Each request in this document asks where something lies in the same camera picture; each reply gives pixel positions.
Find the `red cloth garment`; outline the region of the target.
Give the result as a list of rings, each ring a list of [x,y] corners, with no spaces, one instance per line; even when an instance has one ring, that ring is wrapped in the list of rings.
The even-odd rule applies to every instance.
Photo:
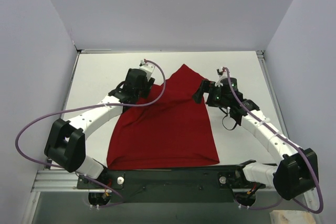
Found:
[[[192,99],[204,80],[182,65],[165,85],[153,85],[140,107],[118,119],[110,139],[111,170],[209,166],[219,163],[208,111]]]

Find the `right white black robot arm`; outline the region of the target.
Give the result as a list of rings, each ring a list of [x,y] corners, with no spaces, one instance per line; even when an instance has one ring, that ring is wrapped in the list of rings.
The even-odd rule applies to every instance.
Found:
[[[202,80],[193,94],[193,100],[201,103],[207,94],[205,104],[225,111],[237,125],[251,133],[272,156],[276,165],[247,161],[239,165],[236,177],[245,183],[256,182],[273,187],[285,200],[291,200],[313,188],[318,182],[316,153],[285,139],[269,122],[250,99],[238,91],[235,78],[224,78],[219,82]]]

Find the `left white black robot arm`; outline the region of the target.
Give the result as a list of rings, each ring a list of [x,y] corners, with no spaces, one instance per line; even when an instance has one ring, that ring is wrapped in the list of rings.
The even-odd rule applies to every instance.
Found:
[[[89,176],[89,182],[96,188],[106,185],[106,167],[86,154],[87,138],[127,110],[126,104],[136,104],[140,98],[149,95],[154,78],[155,66],[148,63],[129,69],[124,81],[111,90],[97,108],[89,109],[68,120],[58,119],[52,126],[44,153],[68,172]]]

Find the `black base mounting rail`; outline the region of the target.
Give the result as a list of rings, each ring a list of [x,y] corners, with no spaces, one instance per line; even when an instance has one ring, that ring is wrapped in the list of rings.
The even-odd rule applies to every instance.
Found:
[[[248,182],[235,165],[109,170],[100,184],[83,176],[77,182],[77,189],[87,189],[94,204],[225,203],[232,202],[234,196],[255,201],[255,190],[265,187]]]

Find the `aluminium frame rail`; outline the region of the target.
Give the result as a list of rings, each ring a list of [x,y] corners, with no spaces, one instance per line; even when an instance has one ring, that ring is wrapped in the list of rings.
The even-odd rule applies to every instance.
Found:
[[[32,192],[70,192],[77,190],[78,177],[65,170],[38,170]]]

